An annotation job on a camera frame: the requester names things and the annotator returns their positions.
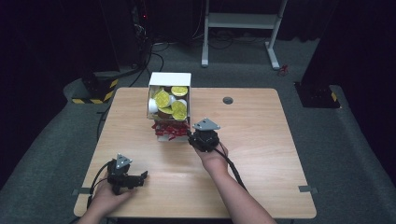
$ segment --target cardboard box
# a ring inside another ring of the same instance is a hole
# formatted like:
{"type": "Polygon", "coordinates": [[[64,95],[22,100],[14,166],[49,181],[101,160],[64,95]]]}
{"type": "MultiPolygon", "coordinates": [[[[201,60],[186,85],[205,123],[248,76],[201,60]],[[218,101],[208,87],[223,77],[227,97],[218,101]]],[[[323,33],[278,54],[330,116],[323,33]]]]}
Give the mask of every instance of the cardboard box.
{"type": "Polygon", "coordinates": [[[188,140],[187,129],[190,128],[191,117],[190,95],[191,73],[152,73],[148,84],[147,118],[154,120],[152,128],[158,141],[188,140]]]}

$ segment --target hazard tape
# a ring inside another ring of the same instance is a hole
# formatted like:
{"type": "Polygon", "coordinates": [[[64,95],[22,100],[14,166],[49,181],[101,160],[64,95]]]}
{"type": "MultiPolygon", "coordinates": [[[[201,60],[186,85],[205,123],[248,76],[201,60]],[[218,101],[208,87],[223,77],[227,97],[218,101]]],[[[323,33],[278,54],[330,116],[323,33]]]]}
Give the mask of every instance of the hazard tape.
{"type": "Polygon", "coordinates": [[[83,104],[104,104],[107,103],[111,97],[114,94],[114,89],[116,88],[117,83],[119,82],[118,79],[115,79],[114,81],[112,81],[108,87],[108,89],[106,90],[106,92],[104,92],[104,97],[103,99],[98,99],[98,98],[72,98],[72,102],[74,104],[79,104],[79,105],[83,105],[83,104]]]}

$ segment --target yellow and black tape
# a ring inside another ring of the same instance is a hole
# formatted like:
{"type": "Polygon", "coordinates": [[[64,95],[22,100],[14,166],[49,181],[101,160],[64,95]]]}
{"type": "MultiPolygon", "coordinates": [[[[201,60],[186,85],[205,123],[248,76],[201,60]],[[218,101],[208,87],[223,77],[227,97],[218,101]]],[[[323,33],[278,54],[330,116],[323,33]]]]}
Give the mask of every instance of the yellow and black tape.
{"type": "Polygon", "coordinates": [[[335,93],[332,91],[332,99],[336,102],[337,101],[337,96],[335,95],[335,93]]]}
{"type": "Polygon", "coordinates": [[[107,103],[111,97],[114,94],[114,89],[116,88],[117,83],[119,82],[118,79],[113,80],[108,87],[106,87],[104,90],[102,90],[102,96],[98,98],[83,98],[83,97],[77,97],[77,98],[72,98],[72,102],[75,104],[105,104],[107,103]]]}

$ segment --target red object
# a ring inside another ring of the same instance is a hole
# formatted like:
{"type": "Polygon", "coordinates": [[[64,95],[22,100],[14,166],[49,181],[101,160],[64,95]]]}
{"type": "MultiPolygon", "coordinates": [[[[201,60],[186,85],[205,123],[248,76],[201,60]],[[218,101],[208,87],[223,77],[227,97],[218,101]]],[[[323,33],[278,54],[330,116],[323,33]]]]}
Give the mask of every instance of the red object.
{"type": "Polygon", "coordinates": [[[283,77],[287,75],[289,72],[289,68],[287,64],[283,64],[282,67],[279,69],[279,72],[277,73],[278,76],[283,77]]]}
{"type": "Polygon", "coordinates": [[[164,136],[168,134],[168,140],[171,141],[177,136],[187,135],[190,125],[187,121],[156,120],[151,128],[155,129],[155,135],[164,136]]]}

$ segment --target person's hand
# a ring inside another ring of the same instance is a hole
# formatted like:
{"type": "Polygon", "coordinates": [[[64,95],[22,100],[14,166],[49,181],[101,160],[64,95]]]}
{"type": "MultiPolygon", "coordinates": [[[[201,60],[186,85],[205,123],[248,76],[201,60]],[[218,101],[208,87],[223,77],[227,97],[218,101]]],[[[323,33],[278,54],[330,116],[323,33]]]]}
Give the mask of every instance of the person's hand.
{"type": "MultiPolygon", "coordinates": [[[[222,143],[219,143],[216,149],[220,153],[225,154],[225,156],[228,155],[228,149],[222,143]]],[[[202,152],[198,149],[195,149],[195,151],[201,158],[202,165],[210,175],[228,174],[228,163],[217,151],[202,152]]]]}
{"type": "Polygon", "coordinates": [[[135,189],[128,189],[120,195],[115,195],[106,178],[107,173],[103,179],[99,180],[91,205],[79,223],[98,223],[101,218],[114,211],[134,195],[135,189]]]}

